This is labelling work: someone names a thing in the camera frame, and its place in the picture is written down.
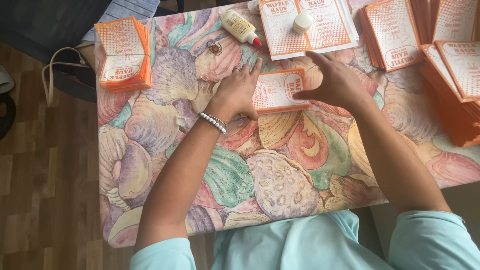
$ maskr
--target wooden floor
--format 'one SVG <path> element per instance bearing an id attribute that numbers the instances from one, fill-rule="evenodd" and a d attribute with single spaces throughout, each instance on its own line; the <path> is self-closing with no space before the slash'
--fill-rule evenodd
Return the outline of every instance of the wooden floor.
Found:
<path id="1" fill-rule="evenodd" d="M 162 6 L 175 9 L 173 1 Z M 42 64 L 3 43 L 0 65 L 15 81 L 17 105 L 0 140 L 0 270 L 128 269 L 133 249 L 109 247 L 100 230 L 96 104 L 59 92 L 48 108 Z M 212 265 L 213 240 L 190 239 L 197 269 Z"/>

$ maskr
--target bracelet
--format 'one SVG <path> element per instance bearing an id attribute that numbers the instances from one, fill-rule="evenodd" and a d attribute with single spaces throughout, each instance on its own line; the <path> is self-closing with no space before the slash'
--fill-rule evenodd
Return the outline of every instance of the bracelet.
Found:
<path id="1" fill-rule="evenodd" d="M 222 120 L 220 120 L 220 119 L 218 119 L 218 118 L 216 118 L 216 117 L 213 117 L 213 116 L 211 116 L 210 114 L 206 114 L 206 113 L 204 113 L 203 111 L 199 112 L 198 115 L 199 115 L 200 117 L 204 118 L 205 120 L 209 121 L 210 123 L 212 123 L 212 125 L 214 125 L 216 128 L 218 128 L 218 130 L 219 130 L 221 133 L 223 133 L 223 134 L 227 133 L 227 130 L 226 130 L 223 126 L 221 126 L 221 125 L 219 124 L 219 122 L 220 122 L 220 123 L 222 123 L 223 125 L 225 125 L 225 123 L 224 123 Z"/>

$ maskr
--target table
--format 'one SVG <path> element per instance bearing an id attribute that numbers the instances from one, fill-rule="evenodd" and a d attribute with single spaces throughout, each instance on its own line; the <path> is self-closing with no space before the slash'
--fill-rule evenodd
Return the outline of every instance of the table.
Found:
<path id="1" fill-rule="evenodd" d="M 350 1 L 354 15 L 364 2 Z M 257 1 L 149 19 L 153 88 L 110 94 L 97 87 L 101 226 L 113 247 L 135 243 L 156 177 L 235 65 L 262 57 L 263 72 L 303 67 L 306 89 L 322 80 L 306 57 L 270 61 L 267 48 L 240 44 L 220 26 L 227 10 L 247 18 L 265 44 Z M 220 42 L 221 55 L 206 49 L 209 40 Z M 102 66 L 98 43 L 95 52 Z M 336 58 L 359 76 L 441 188 L 480 180 L 480 146 L 457 148 L 443 135 L 418 66 L 387 74 L 370 66 L 362 35 L 358 47 L 337 51 Z M 307 111 L 232 121 L 207 172 L 185 221 L 189 235 L 386 201 L 355 119 L 317 101 Z"/>

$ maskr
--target sleeve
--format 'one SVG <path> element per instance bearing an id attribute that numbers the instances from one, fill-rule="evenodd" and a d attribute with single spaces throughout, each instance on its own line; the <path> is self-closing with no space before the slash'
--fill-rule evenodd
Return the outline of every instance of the sleeve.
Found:
<path id="1" fill-rule="evenodd" d="M 133 255 L 130 270 L 195 270 L 190 241 L 172 238 L 149 245 Z"/>
<path id="2" fill-rule="evenodd" d="M 397 218 L 388 263 L 396 270 L 478 270 L 480 251 L 461 217 L 442 211 L 409 211 Z"/>

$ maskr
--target white glue bottle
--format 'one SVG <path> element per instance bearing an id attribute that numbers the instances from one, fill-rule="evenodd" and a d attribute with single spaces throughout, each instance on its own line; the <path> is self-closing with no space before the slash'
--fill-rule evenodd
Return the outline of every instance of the white glue bottle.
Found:
<path id="1" fill-rule="evenodd" d="M 222 27 L 240 42 L 248 42 L 260 47 L 262 46 L 258 40 L 258 36 L 255 34 L 255 26 L 235 11 L 229 11 L 223 15 Z"/>

